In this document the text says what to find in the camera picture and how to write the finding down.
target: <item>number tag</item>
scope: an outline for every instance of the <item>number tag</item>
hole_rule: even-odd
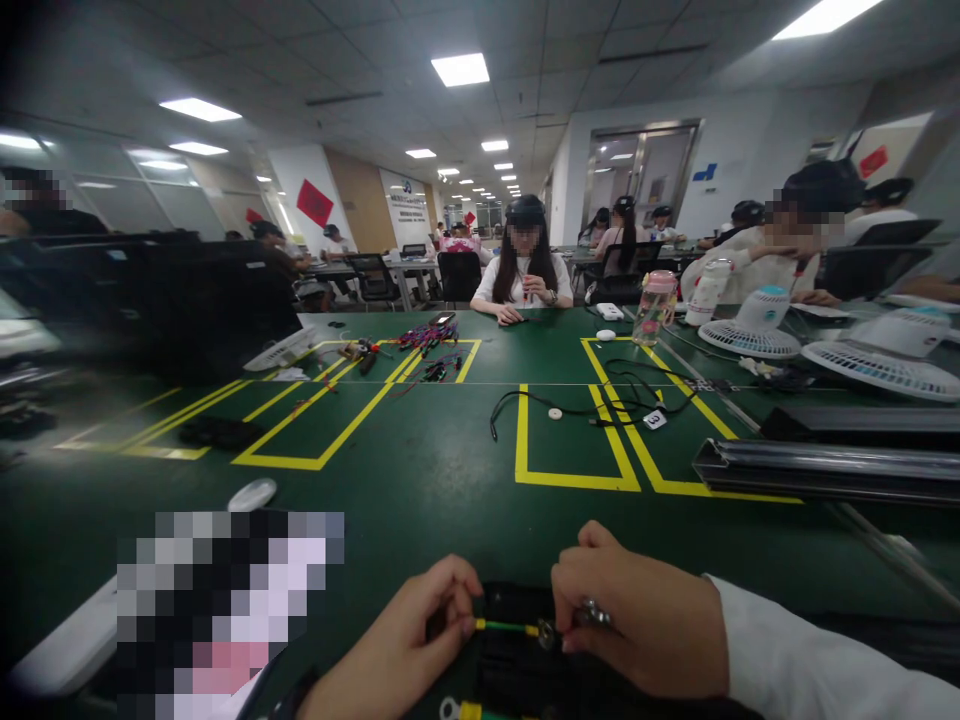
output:
[[[667,419],[663,416],[662,412],[654,410],[643,419],[643,424],[651,430],[659,430],[667,424]]]

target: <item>banner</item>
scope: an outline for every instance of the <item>banner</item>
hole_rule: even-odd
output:
[[[402,249],[404,245],[430,242],[430,217],[423,184],[383,168],[380,168],[380,180],[387,198],[397,247]]]

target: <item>pixelated area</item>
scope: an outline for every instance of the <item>pixelated area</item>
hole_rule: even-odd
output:
[[[120,542],[120,716],[208,717],[305,629],[344,561],[343,513],[157,513]]]

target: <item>blue sign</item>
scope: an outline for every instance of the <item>blue sign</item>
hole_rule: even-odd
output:
[[[707,169],[703,172],[694,173],[693,182],[703,182],[704,180],[713,180],[713,173],[717,169],[716,163],[710,163],[707,165]]]

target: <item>white bottle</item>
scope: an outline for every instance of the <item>white bottle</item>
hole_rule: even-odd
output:
[[[687,325],[699,326],[710,322],[720,304],[720,296],[727,289],[727,280],[733,271],[729,260],[720,258],[707,263],[697,282],[693,297],[687,302]]]

